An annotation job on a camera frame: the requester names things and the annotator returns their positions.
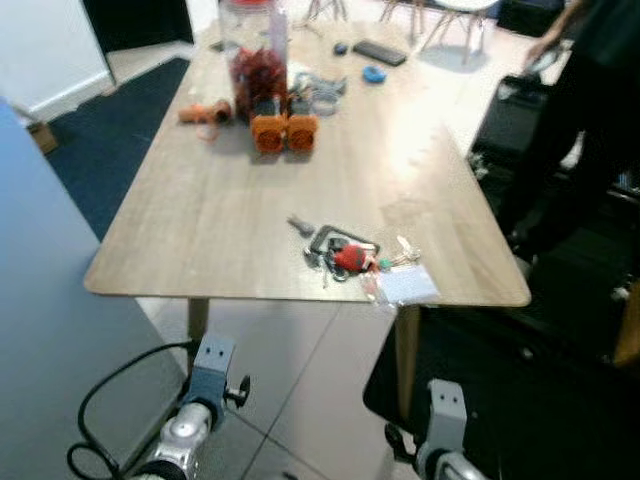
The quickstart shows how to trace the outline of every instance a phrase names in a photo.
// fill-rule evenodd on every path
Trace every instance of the black pants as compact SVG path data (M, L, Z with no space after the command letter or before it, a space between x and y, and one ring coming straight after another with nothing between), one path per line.
M540 116L536 132L519 164L498 213L505 235L532 209L545 180L585 132L578 165L526 240L526 250L552 249L596 210L608 187L639 153L640 101L631 74L601 67L573 54Z

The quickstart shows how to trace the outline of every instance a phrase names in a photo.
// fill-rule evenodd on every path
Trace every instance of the floor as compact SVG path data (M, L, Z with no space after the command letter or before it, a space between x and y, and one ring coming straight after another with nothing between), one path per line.
M301 18L308 2L288 0ZM347 1L350 19L377 21L380 0ZM439 13L429 11L427 30ZM409 31L410 9L399 6L391 20ZM488 25L484 53L461 63L464 31L453 24L443 44L419 59L442 91L445 120L466 151L501 77L517 72L533 40ZM120 83L192 47L169 44L110 54ZM557 75L558 69L550 76ZM166 341L186 337L184 300L139 299ZM252 377L244 409L231 412L205 448L203 479L282 478L300 480L412 479L393 462L383 436L384 421L367 411L362 391L382 347L393 314L370 305L275 301L213 301L209 328L236 341L230 383ZM184 366L185 359L180 358Z

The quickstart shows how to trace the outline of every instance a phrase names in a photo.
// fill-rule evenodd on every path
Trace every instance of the person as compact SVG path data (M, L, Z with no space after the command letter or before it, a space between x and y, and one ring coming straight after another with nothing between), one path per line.
M574 0L531 48L533 62L578 21L584 26L541 112L536 131L503 196L497 220L528 275L540 253L568 238L596 210L616 177L638 158L635 115L640 107L640 1ZM524 236L515 229L545 181L584 132L568 184Z

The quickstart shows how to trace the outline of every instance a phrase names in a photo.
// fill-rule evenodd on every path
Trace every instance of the glass jar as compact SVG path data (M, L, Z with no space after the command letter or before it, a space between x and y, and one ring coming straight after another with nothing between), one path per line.
M220 0L220 26L236 115L250 120L257 104L287 100L287 17L278 0Z

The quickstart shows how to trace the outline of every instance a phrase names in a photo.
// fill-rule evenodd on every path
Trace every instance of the black cable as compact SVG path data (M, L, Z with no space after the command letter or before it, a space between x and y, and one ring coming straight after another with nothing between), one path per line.
M67 465L69 466L69 468L71 469L71 471L75 476L81 478L82 480L124 480L124 475L126 474L126 472L121 470L120 464L118 464L116 459L113 458L113 455L111 455L111 453L105 448L104 445L102 445L102 443L100 443L100 441L96 438L96 436L92 434L89 428L87 427L87 424L85 421L85 414L87 410L87 405L89 404L93 396L96 393L98 393L98 391L100 391L102 387L104 387L107 383L109 383L115 377L117 377L122 372L124 372L125 370L128 370L129 368L141 362L147 357L155 355L156 353L162 352L164 350L169 350L170 348L185 348L191 352L197 352L198 346L199 346L199 342L190 340L188 342L169 343L166 345L161 345L156 348L152 348L151 350L145 353L142 353L137 357L133 358L132 360L128 361L127 363L122 365L120 368L115 370L113 373L107 375L105 378L100 380L91 388L91 390L89 390L89 393L87 393L87 395L82 400L82 403L80 404L80 408L78 409L78 418L76 420L78 424L78 429L80 430L80 434L83 436L85 441L75 443L71 447L69 447L69 450L67 450ZM110 477L92 477L84 473L82 470L80 470L76 466L76 463L73 457L74 453L77 452L78 450L85 450L85 451L91 452L94 455L96 455L98 458L100 458L102 463L104 463L104 465L109 470L109 474L111 476Z

